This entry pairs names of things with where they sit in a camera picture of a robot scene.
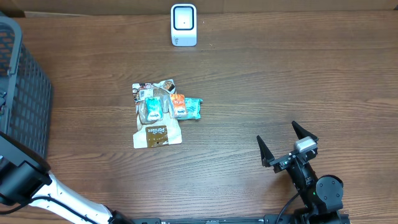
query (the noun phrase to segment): plastic basket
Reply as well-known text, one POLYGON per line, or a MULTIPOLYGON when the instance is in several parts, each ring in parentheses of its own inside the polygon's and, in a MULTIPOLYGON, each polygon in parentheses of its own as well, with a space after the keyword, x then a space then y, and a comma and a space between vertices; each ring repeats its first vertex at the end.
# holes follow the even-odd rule
POLYGON ((45 158, 52 96, 51 82, 22 43, 18 23, 0 16, 0 131, 45 158))

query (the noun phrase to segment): wooden table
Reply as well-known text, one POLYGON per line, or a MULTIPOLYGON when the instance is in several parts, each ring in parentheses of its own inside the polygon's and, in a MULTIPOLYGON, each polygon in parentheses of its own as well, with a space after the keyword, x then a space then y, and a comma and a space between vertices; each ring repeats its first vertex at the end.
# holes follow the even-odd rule
MULTIPOLYGON (((320 137, 317 175, 343 179, 352 223, 398 222, 397 12, 199 15, 186 48, 168 15, 17 21, 55 87, 48 161, 89 199, 132 218, 278 213, 295 189, 261 166, 256 135, 281 156, 296 120, 320 137), (168 78, 203 98, 203 119, 180 122, 181 145, 134 149, 131 84, 168 78)), ((22 222, 68 223, 0 218, 22 222)))

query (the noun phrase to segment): black cable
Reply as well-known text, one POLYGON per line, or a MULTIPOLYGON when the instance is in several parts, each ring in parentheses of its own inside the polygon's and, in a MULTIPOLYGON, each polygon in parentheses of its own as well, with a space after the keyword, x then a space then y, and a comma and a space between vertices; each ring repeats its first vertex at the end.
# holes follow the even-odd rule
POLYGON ((282 210, 279 212, 278 218, 275 221, 275 224, 278 224, 280 217, 282 216, 282 214, 285 212, 285 210, 287 209, 287 207, 294 201, 294 199, 296 199, 301 192, 297 192, 297 194, 295 194, 287 203, 286 205, 282 208, 282 210))
POLYGON ((24 208, 26 205, 28 205, 28 204, 30 204, 30 203, 36 201, 36 200, 48 200, 48 201, 54 202, 54 203, 56 203, 57 205, 63 207, 63 208, 66 209, 66 210, 68 210, 70 213, 72 213, 72 214, 76 215, 77 217, 81 218, 82 220, 84 220, 84 221, 86 221, 86 222, 89 222, 89 223, 92 223, 92 224, 97 224, 96 222, 94 222, 93 220, 87 218, 86 216, 80 215, 80 214, 77 213, 76 211, 72 210, 70 207, 68 207, 68 205, 65 205, 64 203, 59 202, 58 200, 56 200, 56 199, 54 199, 54 198, 52 198, 52 197, 48 197, 48 196, 39 196, 39 197, 36 197, 36 198, 32 198, 32 199, 30 199, 30 200, 28 200, 28 201, 26 201, 26 202, 20 204, 19 206, 17 206, 17 207, 15 207, 15 208, 11 209, 11 210, 8 210, 8 211, 0 211, 0 215, 8 215, 8 214, 11 214, 11 213, 13 213, 13 212, 16 212, 16 211, 18 211, 18 210, 24 208))

